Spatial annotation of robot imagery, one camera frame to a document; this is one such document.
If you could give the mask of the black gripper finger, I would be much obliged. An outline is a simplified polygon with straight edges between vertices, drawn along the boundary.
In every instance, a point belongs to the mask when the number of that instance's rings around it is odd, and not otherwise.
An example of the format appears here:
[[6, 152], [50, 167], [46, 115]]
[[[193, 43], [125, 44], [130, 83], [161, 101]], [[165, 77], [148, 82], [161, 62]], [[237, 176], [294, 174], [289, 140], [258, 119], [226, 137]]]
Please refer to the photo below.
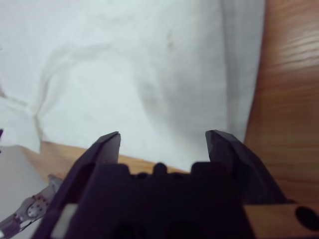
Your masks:
[[117, 131], [104, 135], [76, 160], [33, 234], [33, 239], [50, 237], [64, 207], [69, 203], [78, 203], [81, 199], [97, 165], [118, 162], [120, 142], [121, 136]]
[[205, 133], [210, 162], [221, 163], [246, 205], [290, 204], [266, 166], [234, 135], [219, 130]]

